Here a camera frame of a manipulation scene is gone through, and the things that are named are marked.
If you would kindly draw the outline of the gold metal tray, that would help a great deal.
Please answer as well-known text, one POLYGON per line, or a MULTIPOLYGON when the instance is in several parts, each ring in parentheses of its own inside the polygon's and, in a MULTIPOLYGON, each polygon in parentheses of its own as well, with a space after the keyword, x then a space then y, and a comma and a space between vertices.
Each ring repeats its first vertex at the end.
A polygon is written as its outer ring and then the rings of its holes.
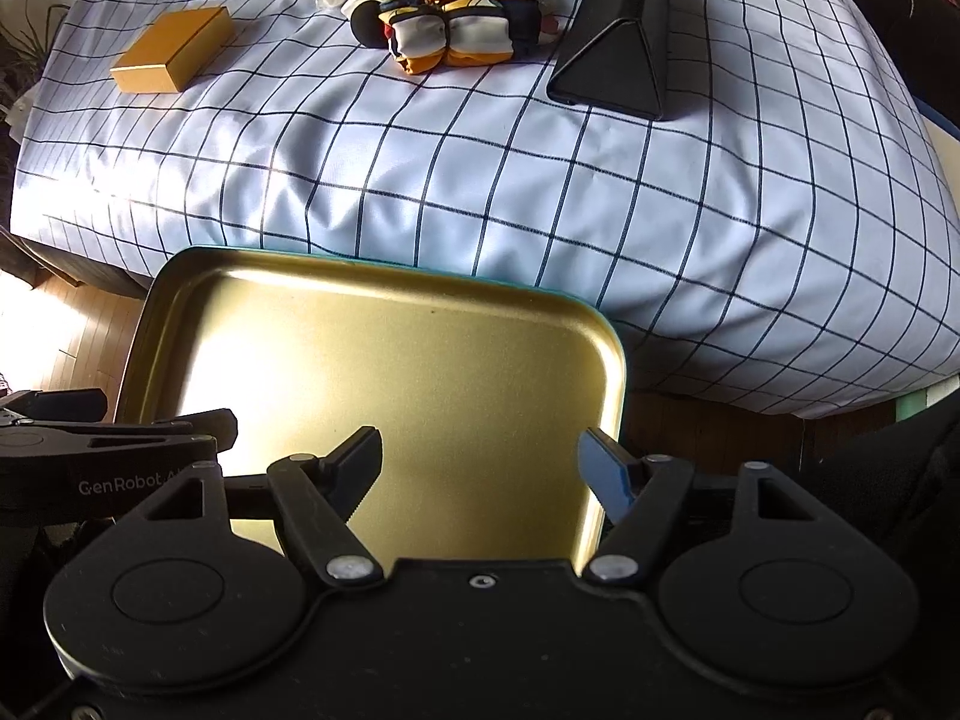
POLYGON ((226 408, 220 458, 255 475, 377 429, 382 470, 350 525, 382 564, 566 559, 604 512, 579 436, 616 433, 625 353, 590 305, 403 266, 247 249, 184 250, 143 305, 117 419, 226 408))

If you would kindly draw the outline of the orange navy plush toy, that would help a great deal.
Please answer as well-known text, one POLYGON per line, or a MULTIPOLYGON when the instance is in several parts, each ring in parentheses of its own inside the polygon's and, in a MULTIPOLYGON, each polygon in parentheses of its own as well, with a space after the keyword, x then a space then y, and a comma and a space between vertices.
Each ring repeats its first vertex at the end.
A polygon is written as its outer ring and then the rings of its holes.
POLYGON ((524 59, 562 32, 539 0, 366 0, 353 8, 350 28, 409 75, 524 59))

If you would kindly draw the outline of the white checked bed cover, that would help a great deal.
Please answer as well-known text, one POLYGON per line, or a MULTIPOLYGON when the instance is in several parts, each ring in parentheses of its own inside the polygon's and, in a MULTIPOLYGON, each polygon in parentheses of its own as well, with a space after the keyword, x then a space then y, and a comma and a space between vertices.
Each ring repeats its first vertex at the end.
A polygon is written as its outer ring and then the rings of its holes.
POLYGON ((155 275, 191 245, 542 286, 640 388, 820 416, 958 369, 958 213, 853 0, 669 0, 660 121, 547 96, 553 50, 415 78, 316 0, 75 0, 16 166, 23 238, 155 275), (170 11, 182 93, 110 69, 170 11))

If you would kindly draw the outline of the orange cardboard box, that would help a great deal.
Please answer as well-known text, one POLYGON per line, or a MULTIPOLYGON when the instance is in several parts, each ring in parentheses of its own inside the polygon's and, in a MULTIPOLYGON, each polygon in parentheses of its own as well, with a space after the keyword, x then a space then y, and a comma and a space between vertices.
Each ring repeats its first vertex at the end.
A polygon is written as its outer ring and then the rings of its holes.
POLYGON ((110 76, 125 94, 182 93, 233 36, 226 7, 170 11, 128 46, 110 76))

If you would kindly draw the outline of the potted plant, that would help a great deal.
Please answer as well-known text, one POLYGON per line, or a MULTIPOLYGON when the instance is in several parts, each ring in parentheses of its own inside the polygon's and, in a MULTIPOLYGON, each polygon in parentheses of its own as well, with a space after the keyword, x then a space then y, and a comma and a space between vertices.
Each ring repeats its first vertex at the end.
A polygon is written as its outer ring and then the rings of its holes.
POLYGON ((25 5, 26 27, 20 31, 2 26, 2 114, 7 115, 14 103, 36 85, 50 59, 53 41, 60 32, 68 7, 52 4, 47 7, 43 29, 37 29, 29 16, 29 0, 25 5))

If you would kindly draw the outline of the black triangular prism box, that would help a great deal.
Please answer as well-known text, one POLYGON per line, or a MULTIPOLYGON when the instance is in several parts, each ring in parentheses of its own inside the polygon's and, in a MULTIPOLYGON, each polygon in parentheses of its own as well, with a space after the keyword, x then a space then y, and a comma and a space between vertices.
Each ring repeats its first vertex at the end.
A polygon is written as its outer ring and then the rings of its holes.
POLYGON ((583 0, 547 96, 657 121, 665 110, 668 26, 669 0, 583 0))

